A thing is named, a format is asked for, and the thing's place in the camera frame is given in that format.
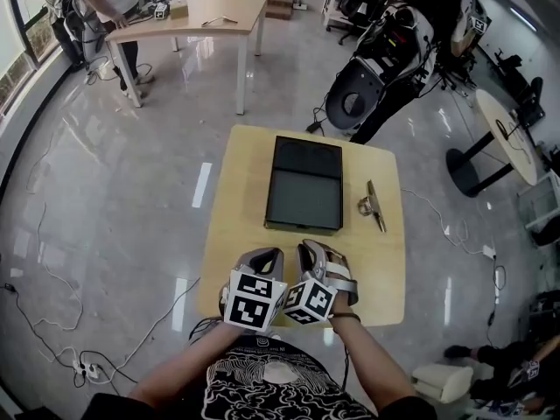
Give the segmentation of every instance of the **wooden table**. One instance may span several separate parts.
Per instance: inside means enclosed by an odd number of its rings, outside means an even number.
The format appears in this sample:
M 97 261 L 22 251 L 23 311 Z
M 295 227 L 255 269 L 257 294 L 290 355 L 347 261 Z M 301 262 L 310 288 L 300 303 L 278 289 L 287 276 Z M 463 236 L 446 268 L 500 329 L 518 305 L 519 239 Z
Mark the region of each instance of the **wooden table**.
M 142 107 L 130 68 L 124 59 L 121 43 L 133 40 L 142 40 L 155 37 L 171 37 L 173 51 L 178 51 L 177 36 L 237 36 L 237 90 L 236 113 L 243 115 L 245 111 L 245 75 L 247 73 L 247 49 L 249 35 L 258 19 L 256 34 L 255 56 L 261 55 L 263 42 L 263 25 L 265 5 L 267 0 L 174 0 L 173 2 L 186 1 L 189 7 L 189 16 L 177 20 L 147 20 L 133 24 L 123 30 L 115 30 L 107 36 L 111 50 L 121 68 L 122 77 L 130 91 L 130 96 L 137 108 Z M 213 18 L 228 16 L 236 20 L 237 24 L 216 21 L 202 27 L 202 24 Z
M 276 136 L 303 138 L 342 148 L 344 227 L 332 236 L 271 230 L 263 226 Z M 357 203 L 374 181 L 387 233 L 372 216 L 362 216 Z M 283 280 L 297 282 L 296 246 L 305 238 L 323 242 L 345 254 L 358 280 L 360 301 L 354 306 L 365 326 L 403 320 L 405 254 L 401 190 L 393 153 L 333 138 L 251 126 L 234 126 L 223 158 L 199 290 L 199 310 L 218 313 L 218 292 L 239 256 L 276 246 L 284 252 Z M 278 316 L 275 324 L 292 326 Z
M 523 128 L 509 115 L 506 109 L 486 90 L 477 90 L 476 108 L 488 124 L 490 131 L 465 153 L 451 149 L 447 151 L 447 170 L 454 184 L 466 196 L 475 197 L 482 190 L 503 178 L 513 169 L 531 186 L 536 184 L 536 161 L 533 148 Z M 507 156 L 508 164 L 482 182 L 470 162 L 476 154 L 497 140 Z

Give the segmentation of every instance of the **black box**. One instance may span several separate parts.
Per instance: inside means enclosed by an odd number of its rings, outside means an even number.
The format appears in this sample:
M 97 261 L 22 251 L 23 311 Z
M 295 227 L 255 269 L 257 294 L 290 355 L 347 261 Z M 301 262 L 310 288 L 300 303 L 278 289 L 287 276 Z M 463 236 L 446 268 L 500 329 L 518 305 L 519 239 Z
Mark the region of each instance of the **black box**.
M 266 228 L 331 235 L 342 228 L 342 149 L 277 136 Z

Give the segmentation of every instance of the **wristband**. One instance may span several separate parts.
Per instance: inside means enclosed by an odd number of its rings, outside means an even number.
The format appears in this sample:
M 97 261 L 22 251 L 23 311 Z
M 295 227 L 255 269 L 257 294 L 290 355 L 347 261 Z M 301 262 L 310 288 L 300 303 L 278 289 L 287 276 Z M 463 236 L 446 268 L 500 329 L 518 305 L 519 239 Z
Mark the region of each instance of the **wristband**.
M 354 314 L 353 312 L 332 312 L 331 314 L 329 314 L 329 319 L 334 318 L 354 318 L 358 319 L 358 322 L 361 323 L 360 316 Z

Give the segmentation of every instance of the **metal tool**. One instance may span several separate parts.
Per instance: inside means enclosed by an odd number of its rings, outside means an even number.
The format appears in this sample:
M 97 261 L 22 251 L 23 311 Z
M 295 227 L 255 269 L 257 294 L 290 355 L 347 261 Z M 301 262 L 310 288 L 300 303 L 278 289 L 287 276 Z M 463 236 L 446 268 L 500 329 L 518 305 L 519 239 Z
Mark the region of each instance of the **metal tool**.
M 212 22 L 215 22 L 216 20 L 225 20 L 226 22 L 231 22 L 232 24 L 237 23 L 237 20 L 233 20 L 232 18 L 229 18 L 228 16 L 219 16 L 219 17 L 213 18 L 212 20 L 208 20 L 207 22 L 202 24 L 202 26 L 210 25 Z
M 371 180 L 367 182 L 367 196 L 360 199 L 360 202 L 358 202 L 358 210 L 364 216 L 372 214 L 379 225 L 379 229 L 383 233 L 387 232 L 385 220 L 383 219 L 382 208 L 379 206 L 379 200 L 377 199 L 377 194 L 375 194 L 374 183 Z

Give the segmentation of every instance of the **sneaker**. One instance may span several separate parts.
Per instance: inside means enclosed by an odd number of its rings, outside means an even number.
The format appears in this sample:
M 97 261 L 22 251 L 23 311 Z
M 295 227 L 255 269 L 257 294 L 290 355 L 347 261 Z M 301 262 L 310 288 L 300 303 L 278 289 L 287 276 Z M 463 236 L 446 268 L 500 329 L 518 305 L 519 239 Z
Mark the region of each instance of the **sneaker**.
M 448 360 L 468 358 L 469 356 L 471 356 L 471 349 L 468 346 L 450 346 L 444 351 L 444 357 Z
M 156 77 L 151 74 L 150 76 L 140 76 L 138 75 L 134 82 L 137 86 L 142 86 L 143 84 L 151 84 L 153 81 L 156 80 Z
M 129 98 L 130 100 L 132 100 L 132 96 L 130 96 L 130 93 L 129 93 L 129 90 L 128 90 L 128 89 L 126 89 L 126 90 L 121 90 L 121 92 L 122 92 L 122 94 L 123 94 L 124 96 L 126 96 L 127 98 Z M 143 92 L 142 90 L 137 90 L 137 92 L 138 92 L 138 97 L 139 97 L 141 100 L 146 96 L 146 93 Z

